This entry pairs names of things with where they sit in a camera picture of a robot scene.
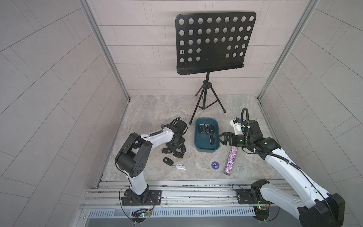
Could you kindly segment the black car key cluster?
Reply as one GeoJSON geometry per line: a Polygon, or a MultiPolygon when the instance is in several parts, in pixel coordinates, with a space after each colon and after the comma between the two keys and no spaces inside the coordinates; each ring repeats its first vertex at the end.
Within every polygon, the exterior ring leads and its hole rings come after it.
{"type": "Polygon", "coordinates": [[[181,152],[182,152],[182,153],[185,153],[185,152],[186,152],[186,147],[185,147],[185,145],[184,145],[184,144],[181,146],[181,152]]]}

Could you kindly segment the black chrome car key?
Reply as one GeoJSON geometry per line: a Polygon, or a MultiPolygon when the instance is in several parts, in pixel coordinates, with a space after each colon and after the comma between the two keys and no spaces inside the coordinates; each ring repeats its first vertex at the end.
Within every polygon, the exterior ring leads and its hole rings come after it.
{"type": "Polygon", "coordinates": [[[212,126],[212,125],[211,125],[211,126],[209,127],[209,129],[210,129],[210,133],[211,133],[211,134],[215,133],[215,128],[214,128],[214,126],[212,126]]]}

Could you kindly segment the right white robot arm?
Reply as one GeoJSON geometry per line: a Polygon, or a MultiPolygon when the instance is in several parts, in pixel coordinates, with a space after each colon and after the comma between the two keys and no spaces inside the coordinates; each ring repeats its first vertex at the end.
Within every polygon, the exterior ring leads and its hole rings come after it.
{"type": "Polygon", "coordinates": [[[218,139],[223,145],[241,148],[246,154],[258,155],[273,166],[295,190],[293,196],[260,179],[249,190],[240,188],[237,195],[254,203],[273,203],[299,220],[303,227],[341,227],[344,224],[345,201],[312,180],[273,138],[265,138],[258,122],[249,118],[243,108],[240,118],[232,120],[234,132],[224,132],[218,139]]]}

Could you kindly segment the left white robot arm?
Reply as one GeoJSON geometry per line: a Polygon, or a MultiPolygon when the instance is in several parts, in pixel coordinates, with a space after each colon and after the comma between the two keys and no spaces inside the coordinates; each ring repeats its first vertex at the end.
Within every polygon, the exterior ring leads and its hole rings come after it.
{"type": "Polygon", "coordinates": [[[144,204],[148,201],[149,185],[146,183],[143,170],[146,167],[151,151],[165,144],[164,154],[173,154],[182,159],[186,152],[183,135],[187,132],[187,124],[180,117],[161,129],[149,134],[132,133],[115,157],[115,166],[123,172],[130,183],[130,198],[134,203],[144,204]]]}

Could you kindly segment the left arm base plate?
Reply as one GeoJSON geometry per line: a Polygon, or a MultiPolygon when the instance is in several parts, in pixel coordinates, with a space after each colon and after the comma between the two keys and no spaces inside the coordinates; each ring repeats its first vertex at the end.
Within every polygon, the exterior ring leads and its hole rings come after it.
{"type": "Polygon", "coordinates": [[[160,205],[162,190],[146,190],[142,195],[137,195],[131,189],[126,190],[121,202],[123,206],[160,205]]]}

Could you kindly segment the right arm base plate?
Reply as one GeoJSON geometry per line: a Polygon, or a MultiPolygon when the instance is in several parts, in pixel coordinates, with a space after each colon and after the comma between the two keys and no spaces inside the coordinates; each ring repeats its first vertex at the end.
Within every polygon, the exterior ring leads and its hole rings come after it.
{"type": "Polygon", "coordinates": [[[236,193],[238,204],[269,204],[269,201],[259,198],[252,193],[251,189],[242,189],[237,187],[233,190],[236,193]]]}

